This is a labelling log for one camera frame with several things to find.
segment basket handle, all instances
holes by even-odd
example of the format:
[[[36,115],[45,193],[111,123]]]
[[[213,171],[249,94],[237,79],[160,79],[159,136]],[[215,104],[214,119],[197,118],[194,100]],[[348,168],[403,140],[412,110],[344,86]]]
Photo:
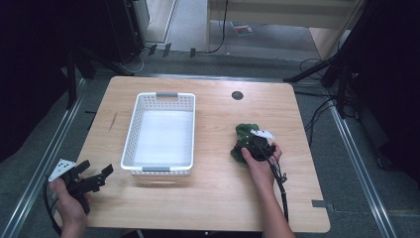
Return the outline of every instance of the basket handle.
[[[170,172],[170,167],[143,167],[144,172]]]
[[[157,97],[178,97],[177,92],[157,92]]]

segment green cloth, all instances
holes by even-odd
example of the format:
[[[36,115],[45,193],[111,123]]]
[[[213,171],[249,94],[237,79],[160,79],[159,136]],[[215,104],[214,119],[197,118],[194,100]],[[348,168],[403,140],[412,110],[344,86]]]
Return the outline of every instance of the green cloth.
[[[257,124],[239,124],[235,130],[237,132],[238,141],[234,149],[231,151],[231,156],[240,163],[246,163],[242,156],[242,148],[247,147],[248,141],[255,135],[251,133],[251,130],[258,131],[260,128]]]

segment white plastic basket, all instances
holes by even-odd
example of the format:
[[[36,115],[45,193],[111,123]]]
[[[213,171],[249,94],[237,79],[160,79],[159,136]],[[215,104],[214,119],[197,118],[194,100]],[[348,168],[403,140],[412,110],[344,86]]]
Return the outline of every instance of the white plastic basket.
[[[121,168],[132,175],[187,176],[193,165],[195,95],[137,96]]]

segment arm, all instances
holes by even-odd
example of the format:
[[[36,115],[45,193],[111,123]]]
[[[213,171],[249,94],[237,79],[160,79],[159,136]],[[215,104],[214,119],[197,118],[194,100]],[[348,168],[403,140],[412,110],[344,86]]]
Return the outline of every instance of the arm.
[[[276,143],[274,157],[271,160],[280,158],[281,149]],[[262,207],[262,224],[266,238],[273,237],[294,237],[293,232],[288,225],[284,214],[274,195],[273,183],[274,175],[267,162],[258,162],[254,160],[250,152],[242,149],[242,154],[250,166],[251,177],[256,185],[257,192],[261,201]]]
[[[62,219],[61,237],[83,237],[87,216],[80,203],[68,194],[65,183],[61,178],[50,182],[50,190],[55,192],[58,197],[55,206]],[[90,195],[85,194],[85,198],[90,203]]]

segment human hand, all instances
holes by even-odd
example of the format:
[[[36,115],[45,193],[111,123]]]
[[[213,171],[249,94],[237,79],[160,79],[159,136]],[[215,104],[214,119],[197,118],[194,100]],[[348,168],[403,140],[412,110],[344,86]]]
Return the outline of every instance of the human hand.
[[[80,203],[68,194],[64,181],[56,178],[50,182],[51,192],[55,192],[58,201],[56,209],[62,219],[61,237],[83,237],[87,224],[87,216]],[[87,203],[91,201],[90,194],[84,194]]]
[[[274,153],[269,159],[273,164],[275,164],[275,161],[280,159],[282,151],[276,142],[273,142],[272,145],[274,146]],[[242,155],[250,167],[251,177],[253,178],[254,184],[259,192],[273,191],[272,185],[274,183],[274,175],[272,174],[268,162],[256,161],[253,156],[251,156],[251,153],[247,148],[242,148]]]

